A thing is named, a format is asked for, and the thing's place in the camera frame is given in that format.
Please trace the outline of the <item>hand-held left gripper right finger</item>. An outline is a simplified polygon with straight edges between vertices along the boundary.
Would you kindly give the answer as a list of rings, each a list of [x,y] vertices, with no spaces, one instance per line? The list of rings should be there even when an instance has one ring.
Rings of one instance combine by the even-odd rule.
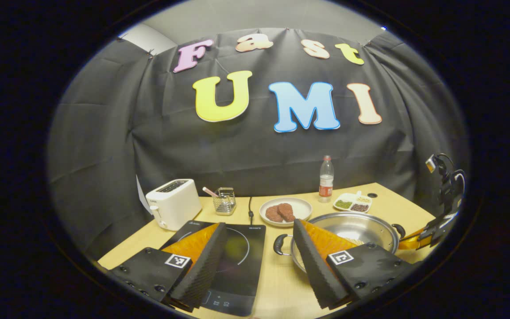
[[[379,295],[413,268],[378,244],[355,245],[301,219],[294,221],[293,235],[321,308]]]

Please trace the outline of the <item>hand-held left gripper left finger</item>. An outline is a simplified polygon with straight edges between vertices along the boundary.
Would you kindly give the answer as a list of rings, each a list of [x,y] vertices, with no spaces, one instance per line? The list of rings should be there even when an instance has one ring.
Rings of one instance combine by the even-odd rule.
[[[144,248],[109,276],[158,303],[191,312],[214,280],[226,240],[226,224],[215,223],[164,249]]]

